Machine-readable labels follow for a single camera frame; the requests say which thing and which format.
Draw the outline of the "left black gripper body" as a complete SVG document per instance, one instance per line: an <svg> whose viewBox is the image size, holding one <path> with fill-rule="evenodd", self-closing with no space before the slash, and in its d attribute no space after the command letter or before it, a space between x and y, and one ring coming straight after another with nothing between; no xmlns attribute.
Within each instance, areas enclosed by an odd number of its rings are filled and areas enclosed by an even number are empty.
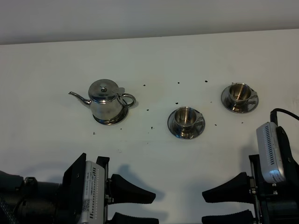
<svg viewBox="0 0 299 224"><path fill-rule="evenodd" d="M110 158L108 157L99 156L95 162L105 169L105 196L109 160ZM57 224L79 224L82 212L85 164L87 161L86 154L81 154L64 173L63 182L58 194ZM104 223L106 220L107 206L104 198Z"/></svg>

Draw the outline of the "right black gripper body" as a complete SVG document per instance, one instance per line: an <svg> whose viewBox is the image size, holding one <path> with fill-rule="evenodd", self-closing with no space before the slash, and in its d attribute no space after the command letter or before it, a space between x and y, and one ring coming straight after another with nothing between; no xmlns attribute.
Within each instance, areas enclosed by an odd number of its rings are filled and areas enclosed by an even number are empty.
<svg viewBox="0 0 299 224"><path fill-rule="evenodd" d="M299 165L292 156L286 132L276 128L285 182L267 183L261 172L259 153L249 156L254 186L256 224L297 224L299 222Z"/></svg>

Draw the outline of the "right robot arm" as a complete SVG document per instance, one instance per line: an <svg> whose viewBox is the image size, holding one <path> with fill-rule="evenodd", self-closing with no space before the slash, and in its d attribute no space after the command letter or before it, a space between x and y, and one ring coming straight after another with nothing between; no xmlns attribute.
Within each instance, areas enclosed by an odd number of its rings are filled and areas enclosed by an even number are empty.
<svg viewBox="0 0 299 224"><path fill-rule="evenodd" d="M230 181L204 191L207 203L250 203L254 211L244 210L228 215L202 217L204 224L297 224L299 222L299 166L292 157L288 137L277 127L278 144L282 147L282 161L286 180L267 183L262 176L260 155L249 156L251 175L241 172Z"/></svg>

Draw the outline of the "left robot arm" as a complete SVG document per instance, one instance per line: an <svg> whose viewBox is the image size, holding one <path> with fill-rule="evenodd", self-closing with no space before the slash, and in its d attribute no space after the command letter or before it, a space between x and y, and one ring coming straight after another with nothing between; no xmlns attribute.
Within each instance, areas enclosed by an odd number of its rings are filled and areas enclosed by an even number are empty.
<svg viewBox="0 0 299 224"><path fill-rule="evenodd" d="M118 203L150 204L156 195L122 176L108 174L108 157L88 161L81 154L65 171L61 183L0 174L0 221L3 224L157 224L156 218L115 213Z"/></svg>

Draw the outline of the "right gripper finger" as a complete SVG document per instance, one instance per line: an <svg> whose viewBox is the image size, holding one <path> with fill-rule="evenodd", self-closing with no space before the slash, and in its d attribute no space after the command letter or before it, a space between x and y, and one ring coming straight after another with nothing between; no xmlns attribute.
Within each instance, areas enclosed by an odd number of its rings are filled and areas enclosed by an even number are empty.
<svg viewBox="0 0 299 224"><path fill-rule="evenodd" d="M255 219L250 210L237 212L229 215L204 216L203 224L252 224Z"/></svg>
<svg viewBox="0 0 299 224"><path fill-rule="evenodd" d="M239 202L254 203L254 198L250 194L250 179L246 172L241 172L230 181L202 192L202 196L207 203Z"/></svg>

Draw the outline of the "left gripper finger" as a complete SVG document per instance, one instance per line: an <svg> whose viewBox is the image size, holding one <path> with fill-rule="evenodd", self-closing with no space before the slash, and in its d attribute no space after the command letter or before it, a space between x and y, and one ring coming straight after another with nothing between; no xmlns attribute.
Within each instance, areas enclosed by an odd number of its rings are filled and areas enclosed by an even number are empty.
<svg viewBox="0 0 299 224"><path fill-rule="evenodd" d="M132 217L123 215L116 212L111 220L110 224L159 224L159 220L156 218L146 218L146 217Z"/></svg>
<svg viewBox="0 0 299 224"><path fill-rule="evenodd" d="M150 204L155 198L155 193L135 186L120 175L113 174L107 179L107 204Z"/></svg>

